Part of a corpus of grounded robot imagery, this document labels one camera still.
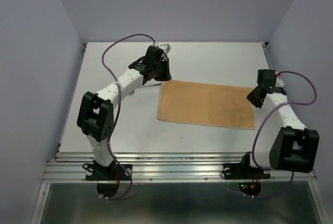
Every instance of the orange cloth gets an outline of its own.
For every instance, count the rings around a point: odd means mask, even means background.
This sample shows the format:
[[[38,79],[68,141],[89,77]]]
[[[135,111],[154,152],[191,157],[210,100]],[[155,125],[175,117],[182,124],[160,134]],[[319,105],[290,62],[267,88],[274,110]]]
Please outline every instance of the orange cloth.
[[[157,118],[162,121],[255,129],[249,87],[171,80],[163,82]]]

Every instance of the gray wall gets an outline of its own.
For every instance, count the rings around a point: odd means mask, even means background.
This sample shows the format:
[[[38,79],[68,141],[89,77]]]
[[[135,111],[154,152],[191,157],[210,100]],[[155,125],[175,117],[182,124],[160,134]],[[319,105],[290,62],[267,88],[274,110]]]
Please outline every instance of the gray wall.
[[[326,205],[333,213],[333,0],[294,0],[268,45],[273,67],[308,76],[318,100],[310,107],[294,107],[308,128],[320,136],[315,170]],[[313,93],[306,82],[284,76],[288,97],[308,101]]]
[[[82,44],[60,0],[0,0],[0,8],[0,222],[26,224],[61,136]]]
[[[292,0],[61,0],[83,41],[268,41]]]

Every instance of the tabletop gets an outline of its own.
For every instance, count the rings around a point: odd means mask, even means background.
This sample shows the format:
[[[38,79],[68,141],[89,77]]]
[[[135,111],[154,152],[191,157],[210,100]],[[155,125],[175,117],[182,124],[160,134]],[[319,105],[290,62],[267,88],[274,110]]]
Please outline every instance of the tabletop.
[[[171,46],[168,57],[175,80],[256,87],[257,70],[268,68],[261,43],[166,43]],[[77,127],[76,120],[82,96],[113,82],[101,64],[101,55],[110,44],[87,45],[61,140],[62,153],[91,152],[89,141]],[[120,76],[129,64],[146,53],[149,45],[148,42],[119,43],[107,52],[106,64]],[[143,87],[123,100],[111,137],[115,153],[247,152],[268,114],[265,109],[253,108],[256,130],[163,122],[157,120],[159,93],[160,86]],[[268,123],[260,135],[257,150],[269,150],[275,137],[275,127]]]

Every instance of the white table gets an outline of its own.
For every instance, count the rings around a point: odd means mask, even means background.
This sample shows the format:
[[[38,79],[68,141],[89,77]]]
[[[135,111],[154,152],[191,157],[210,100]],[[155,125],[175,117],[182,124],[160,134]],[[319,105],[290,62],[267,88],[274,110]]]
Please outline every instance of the white table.
[[[98,91],[112,82],[111,75],[101,64],[101,55],[110,44],[87,45],[58,156],[91,152],[76,119],[84,93]],[[120,76],[130,63],[145,54],[149,44],[119,43],[106,54],[106,64]],[[170,72],[175,80],[255,87],[257,70],[267,69],[261,43],[169,44]],[[244,153],[251,150],[256,130],[157,120],[159,92],[160,86],[140,88],[123,100],[111,139],[115,153]],[[267,113],[254,108],[256,128]],[[262,131],[258,150],[269,149],[275,139],[271,125]]]

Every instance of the white wall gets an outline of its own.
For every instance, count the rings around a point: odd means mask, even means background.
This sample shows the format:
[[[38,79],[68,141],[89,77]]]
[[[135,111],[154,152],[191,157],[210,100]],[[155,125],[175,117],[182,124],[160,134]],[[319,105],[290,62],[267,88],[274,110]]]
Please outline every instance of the white wall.
[[[292,0],[61,0],[83,41],[268,41]]]
[[[268,45],[277,70],[293,70],[316,85],[318,100],[310,107],[295,107],[306,126],[321,137],[315,170],[326,205],[333,217],[333,0],[294,0]],[[284,76],[292,100],[307,101],[311,88],[293,76]]]
[[[0,0],[0,8],[0,222],[27,224],[83,50],[60,0]]]

